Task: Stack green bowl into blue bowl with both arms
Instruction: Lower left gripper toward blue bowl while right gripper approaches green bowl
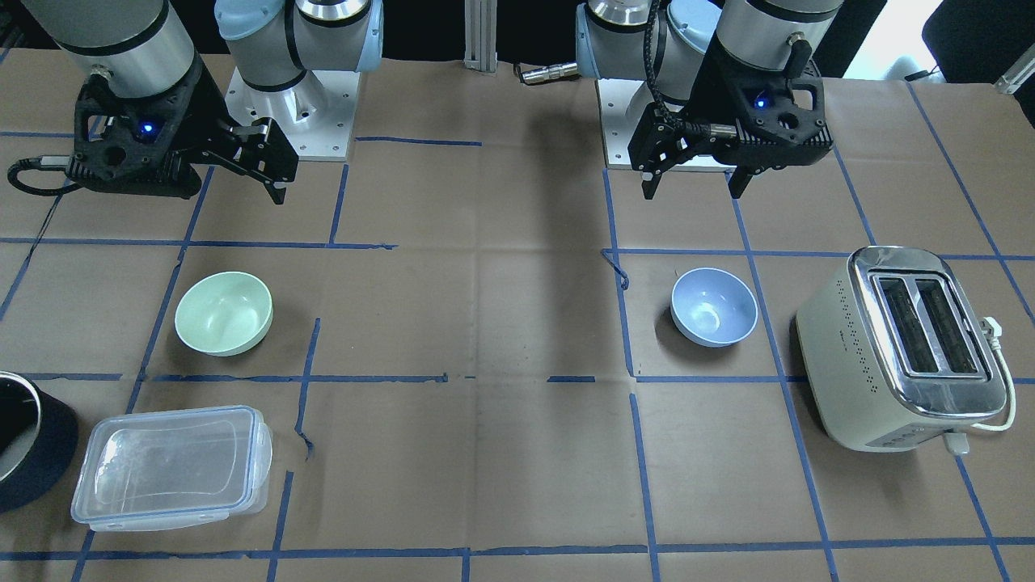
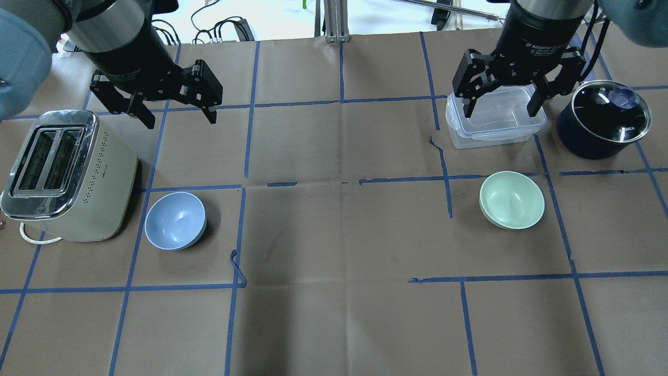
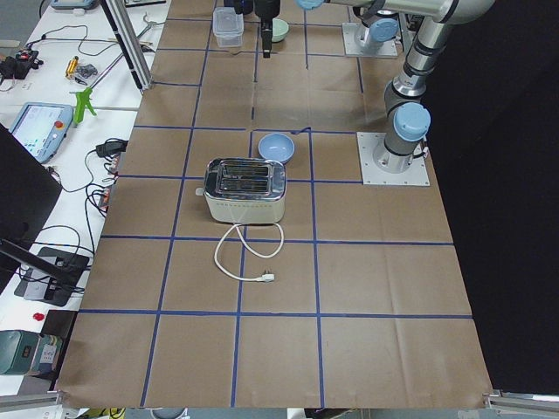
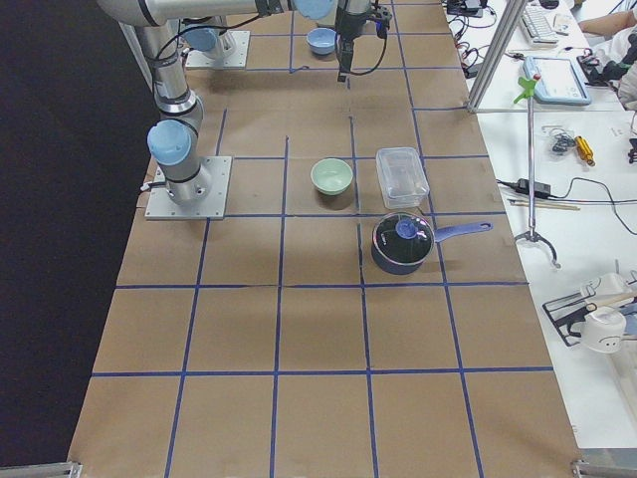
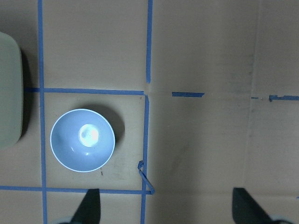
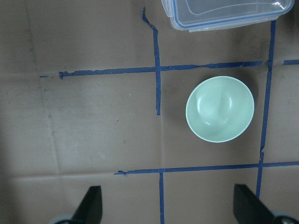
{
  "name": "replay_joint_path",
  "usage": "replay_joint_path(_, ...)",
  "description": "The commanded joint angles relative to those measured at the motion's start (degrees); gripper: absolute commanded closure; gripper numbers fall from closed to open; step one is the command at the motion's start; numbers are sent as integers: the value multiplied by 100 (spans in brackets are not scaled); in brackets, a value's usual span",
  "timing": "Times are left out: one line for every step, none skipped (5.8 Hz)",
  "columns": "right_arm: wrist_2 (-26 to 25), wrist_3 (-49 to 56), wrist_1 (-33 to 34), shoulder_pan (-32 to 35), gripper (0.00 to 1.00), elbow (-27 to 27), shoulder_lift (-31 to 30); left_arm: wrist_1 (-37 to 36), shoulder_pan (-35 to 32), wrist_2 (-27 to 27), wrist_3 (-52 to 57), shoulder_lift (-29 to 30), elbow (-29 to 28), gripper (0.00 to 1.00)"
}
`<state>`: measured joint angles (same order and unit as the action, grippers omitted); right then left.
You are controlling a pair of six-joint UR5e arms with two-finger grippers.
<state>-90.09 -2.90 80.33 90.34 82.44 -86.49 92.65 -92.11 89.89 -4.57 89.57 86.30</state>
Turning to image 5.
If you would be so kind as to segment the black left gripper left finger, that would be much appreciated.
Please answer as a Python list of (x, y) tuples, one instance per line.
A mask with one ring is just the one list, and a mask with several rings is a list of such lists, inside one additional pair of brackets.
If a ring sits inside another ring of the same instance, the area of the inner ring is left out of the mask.
[(100, 223), (100, 191), (89, 189), (71, 219), (72, 224)]

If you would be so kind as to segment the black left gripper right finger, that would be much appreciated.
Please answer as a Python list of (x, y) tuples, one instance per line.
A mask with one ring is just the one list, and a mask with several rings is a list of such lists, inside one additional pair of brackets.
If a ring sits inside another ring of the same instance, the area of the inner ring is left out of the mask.
[(273, 220), (245, 188), (233, 188), (233, 221), (236, 224), (271, 224)]

